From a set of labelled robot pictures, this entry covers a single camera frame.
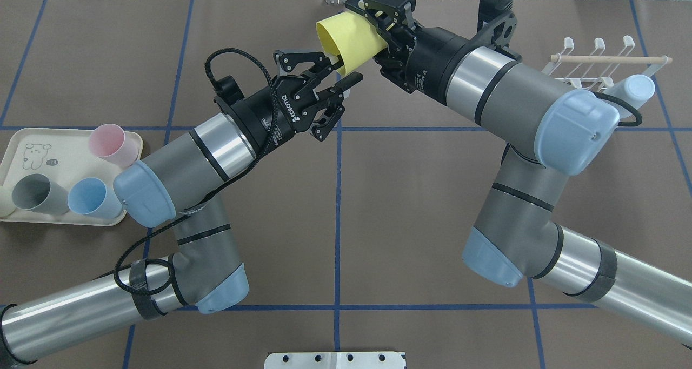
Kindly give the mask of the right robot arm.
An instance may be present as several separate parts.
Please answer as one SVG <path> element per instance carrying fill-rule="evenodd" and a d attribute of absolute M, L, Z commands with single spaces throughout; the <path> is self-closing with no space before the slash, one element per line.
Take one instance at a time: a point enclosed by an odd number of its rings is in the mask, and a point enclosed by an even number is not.
<path fill-rule="evenodd" d="M 504 287 L 523 277 L 643 323 L 690 347 L 690 282 L 552 222 L 569 178 L 595 159 L 616 128 L 642 122 L 652 65 L 592 92 L 522 64 L 509 49 L 513 0 L 480 0 L 470 39 L 426 28 L 417 0 L 346 0 L 386 42 L 374 60 L 404 91 L 420 93 L 501 138 L 500 169 L 465 244 L 463 260 Z"/>

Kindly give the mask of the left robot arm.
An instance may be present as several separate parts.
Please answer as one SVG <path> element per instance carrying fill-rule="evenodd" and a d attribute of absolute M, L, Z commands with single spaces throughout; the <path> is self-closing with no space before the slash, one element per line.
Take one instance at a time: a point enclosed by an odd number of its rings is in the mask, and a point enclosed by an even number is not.
<path fill-rule="evenodd" d="M 363 76 L 342 56 L 281 51 L 278 74 L 235 48 L 213 52 L 204 71 L 219 111 L 113 182 L 118 204 L 152 232 L 113 270 L 25 304 L 2 307 L 2 368 L 38 359 L 194 304 L 203 314 L 249 293 L 244 263 L 217 198 L 294 135 L 326 139 Z"/>

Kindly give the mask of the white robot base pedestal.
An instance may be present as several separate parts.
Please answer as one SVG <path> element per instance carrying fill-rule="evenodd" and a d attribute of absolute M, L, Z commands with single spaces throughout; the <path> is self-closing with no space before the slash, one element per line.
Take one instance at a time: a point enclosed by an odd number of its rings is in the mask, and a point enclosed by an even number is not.
<path fill-rule="evenodd" d="M 280 352 L 265 359 L 264 368 L 406 368 L 404 352 Z"/>

